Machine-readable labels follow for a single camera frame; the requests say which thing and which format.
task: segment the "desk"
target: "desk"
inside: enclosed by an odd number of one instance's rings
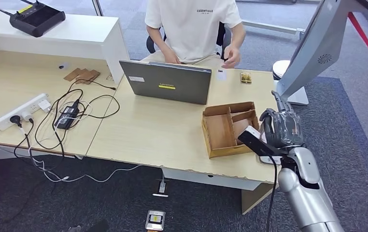
[[[58,68],[63,62],[70,64],[66,70]],[[96,81],[106,86],[115,87],[113,80],[106,80],[106,77],[110,74],[110,70],[104,60],[0,51],[0,117],[41,93],[49,94],[49,99],[53,103],[57,98],[66,93],[71,85],[71,82],[63,78],[77,67],[87,68],[89,70],[95,69],[101,72],[101,75]],[[74,88],[81,88],[84,90],[82,99],[85,101],[90,101],[103,94],[114,94],[113,90],[100,87],[94,83],[90,85],[74,85],[73,89]],[[74,100],[78,95],[78,92],[75,92],[68,101]],[[103,98],[95,101],[92,104],[92,114],[104,116],[110,104],[110,100],[110,98]],[[42,110],[34,113],[35,125],[38,125],[45,115],[46,114]],[[47,124],[45,124],[47,126],[41,127],[41,137],[44,135],[49,136],[53,133],[50,126],[53,116],[52,114],[49,120],[47,120]],[[77,127],[70,130],[64,142],[66,154],[84,156],[93,141],[100,123],[101,119],[88,117],[78,124]],[[23,126],[25,130],[28,131],[30,123],[24,123]],[[31,141],[34,140],[33,133],[30,134],[30,138]],[[0,131],[0,145],[14,147],[22,139],[23,134],[16,126],[12,126],[5,131]],[[57,140],[44,141],[42,144],[54,145],[57,144]],[[38,145],[35,146],[35,148],[39,151],[52,153],[52,150],[47,151],[41,149]],[[53,151],[60,153],[60,147]],[[27,154],[27,150],[21,150],[19,154]]]
[[[227,70],[226,80],[213,71],[208,106],[254,101],[258,114],[276,109],[272,73],[251,71],[252,85],[243,85],[241,71]],[[115,97],[121,109],[102,122],[88,157],[161,167],[167,178],[243,189],[244,214],[271,193],[274,168],[255,153],[208,158],[201,129],[205,106],[136,96],[125,78]]]
[[[13,28],[0,12],[0,50],[103,59],[116,83],[123,76],[119,60],[129,60],[118,17],[66,14],[65,21],[35,38]]]

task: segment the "white t-shirt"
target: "white t-shirt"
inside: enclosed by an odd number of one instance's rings
[[[145,18],[149,27],[164,28],[167,45],[184,63],[215,54],[219,22],[241,23],[235,0],[149,0]]]

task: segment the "laptop lid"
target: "laptop lid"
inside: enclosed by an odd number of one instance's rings
[[[120,65],[136,95],[207,104],[210,69],[123,60]]]

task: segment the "wooden desk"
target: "wooden desk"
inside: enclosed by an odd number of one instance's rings
[[[59,65],[64,62],[68,62],[70,66],[65,70],[59,69]],[[47,93],[49,100],[53,103],[61,95],[66,93],[71,85],[71,82],[63,78],[77,67],[87,68],[89,70],[95,69],[101,72],[101,75],[96,79],[97,82],[106,86],[115,86],[113,80],[106,80],[110,71],[105,60],[0,51],[0,117],[41,93]],[[90,101],[103,94],[114,94],[113,90],[100,87],[94,83],[90,85],[74,85],[74,88],[83,89],[84,96],[82,100],[85,101]],[[73,101],[78,96],[79,93],[75,92],[66,101]],[[92,114],[103,116],[109,106],[110,100],[110,98],[103,98],[92,103]],[[39,125],[45,115],[42,110],[34,113],[36,126]],[[41,127],[41,138],[53,133],[51,128],[53,117],[54,115],[51,114],[49,120]],[[88,117],[82,120],[77,127],[68,131],[64,141],[66,154],[85,155],[100,123],[101,119]],[[30,123],[24,123],[23,126],[28,131]],[[34,133],[30,134],[31,141],[34,141],[33,135]],[[22,139],[23,134],[16,126],[12,126],[5,131],[0,131],[0,145],[16,146]],[[42,144],[46,146],[55,145],[57,144],[57,139],[43,141]],[[46,151],[38,145],[35,148],[40,151]],[[60,147],[53,151],[59,153]]]
[[[243,85],[240,72],[227,70],[226,80],[213,72],[208,106],[254,101],[258,114],[275,109],[272,74],[251,71],[252,85]],[[255,153],[208,158],[201,129],[205,106],[136,96],[125,78],[115,97],[121,109],[103,121],[88,157],[161,167],[167,178],[248,189],[242,191],[243,213],[270,193],[273,166],[260,163]]]

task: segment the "white power strip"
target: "white power strip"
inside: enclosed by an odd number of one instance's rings
[[[6,129],[8,129],[9,127],[11,127],[12,125],[14,125],[14,123],[12,123],[10,121],[10,118],[12,116],[20,116],[20,118],[22,119],[22,113],[29,113],[29,114],[33,114],[36,111],[38,111],[40,109],[39,107],[39,103],[41,103],[43,100],[48,100],[48,95],[46,93],[40,94],[39,96],[37,96],[36,98],[28,101],[27,103],[19,106],[18,108],[12,110],[11,112],[9,112],[8,114],[0,117],[0,130],[4,131]]]

